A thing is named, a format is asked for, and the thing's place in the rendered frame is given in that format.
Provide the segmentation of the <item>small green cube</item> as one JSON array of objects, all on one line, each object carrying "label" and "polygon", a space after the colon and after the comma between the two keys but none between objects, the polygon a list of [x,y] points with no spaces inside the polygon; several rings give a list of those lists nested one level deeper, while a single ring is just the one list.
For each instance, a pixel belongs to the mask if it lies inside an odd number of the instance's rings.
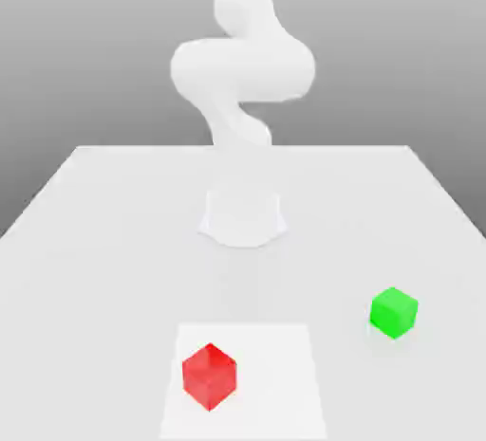
[{"label": "small green cube", "polygon": [[396,287],[389,287],[372,300],[369,320],[382,333],[395,340],[414,326],[418,307],[417,299]]}]

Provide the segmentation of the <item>small red cube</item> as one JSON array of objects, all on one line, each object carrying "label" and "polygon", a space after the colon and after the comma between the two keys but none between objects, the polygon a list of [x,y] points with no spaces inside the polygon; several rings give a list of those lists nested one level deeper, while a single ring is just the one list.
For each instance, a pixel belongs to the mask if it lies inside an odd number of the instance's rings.
[{"label": "small red cube", "polygon": [[237,387],[237,364],[212,343],[181,363],[183,390],[210,412]]}]

